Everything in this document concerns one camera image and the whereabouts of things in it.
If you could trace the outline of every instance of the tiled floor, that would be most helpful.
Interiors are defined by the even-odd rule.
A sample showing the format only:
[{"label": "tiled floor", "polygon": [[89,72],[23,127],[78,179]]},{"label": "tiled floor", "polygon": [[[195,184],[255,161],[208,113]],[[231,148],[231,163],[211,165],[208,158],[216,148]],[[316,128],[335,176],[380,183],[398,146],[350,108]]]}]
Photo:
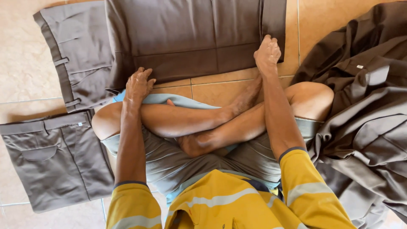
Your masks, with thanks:
[{"label": "tiled floor", "polygon": [[[54,64],[32,15],[41,8],[81,0],[0,0],[0,123],[66,112]],[[287,87],[299,63],[327,33],[386,0],[288,0],[286,58],[279,64]],[[156,85],[153,93],[173,93],[203,103],[231,102],[257,69]],[[165,198],[154,196],[166,214]],[[0,229],[103,228],[110,198],[35,214],[0,139]],[[407,229],[389,214],[383,229]]]}]

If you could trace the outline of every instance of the waistband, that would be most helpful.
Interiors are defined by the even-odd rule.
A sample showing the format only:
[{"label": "waistband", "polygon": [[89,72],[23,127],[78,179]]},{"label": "waistband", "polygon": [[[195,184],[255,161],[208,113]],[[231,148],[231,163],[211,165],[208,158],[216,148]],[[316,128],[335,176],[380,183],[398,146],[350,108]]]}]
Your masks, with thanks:
[{"label": "waistband", "polygon": [[58,117],[47,117],[42,119],[27,120],[19,123],[0,125],[0,134],[24,134],[44,130],[52,130],[62,126],[79,124],[80,126],[90,126],[87,112],[67,114]]}]

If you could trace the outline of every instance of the pocket flap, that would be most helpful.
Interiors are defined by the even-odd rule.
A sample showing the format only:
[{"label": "pocket flap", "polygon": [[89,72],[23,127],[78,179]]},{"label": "pocket flap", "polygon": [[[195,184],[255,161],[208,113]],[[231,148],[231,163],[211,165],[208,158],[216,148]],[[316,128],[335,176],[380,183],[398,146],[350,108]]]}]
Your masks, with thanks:
[{"label": "pocket flap", "polygon": [[57,148],[58,147],[54,145],[40,149],[24,150],[22,151],[22,155],[29,161],[45,161],[55,155]]}]

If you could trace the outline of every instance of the crossed legs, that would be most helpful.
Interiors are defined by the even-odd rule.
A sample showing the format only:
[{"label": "crossed legs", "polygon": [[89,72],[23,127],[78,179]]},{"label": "crossed legs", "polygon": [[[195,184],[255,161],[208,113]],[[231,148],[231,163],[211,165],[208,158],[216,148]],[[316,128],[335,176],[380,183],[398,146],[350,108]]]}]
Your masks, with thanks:
[{"label": "crossed legs", "polygon": [[[141,107],[142,123],[162,138],[178,137],[181,149],[190,157],[207,154],[265,131],[263,103],[252,107],[260,87],[258,77],[232,104],[213,110],[145,104]],[[318,121],[325,120],[333,100],[329,87],[313,82],[292,85],[285,94],[296,117]],[[121,102],[112,103],[93,117],[92,126],[100,140],[120,133],[121,108]]]}]

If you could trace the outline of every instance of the hand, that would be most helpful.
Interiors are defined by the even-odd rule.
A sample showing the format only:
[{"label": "hand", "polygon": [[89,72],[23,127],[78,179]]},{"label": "hand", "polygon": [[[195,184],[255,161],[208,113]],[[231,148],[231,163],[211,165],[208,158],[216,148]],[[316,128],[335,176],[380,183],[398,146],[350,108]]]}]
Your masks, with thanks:
[{"label": "hand", "polygon": [[140,103],[150,94],[156,79],[151,79],[147,82],[148,76],[153,70],[151,68],[144,70],[138,68],[137,72],[131,75],[126,84],[126,94],[123,102]]},{"label": "hand", "polygon": [[280,56],[281,51],[277,39],[272,39],[270,35],[264,37],[258,50],[254,52],[256,65],[261,72],[268,71],[270,68],[274,69]]}]

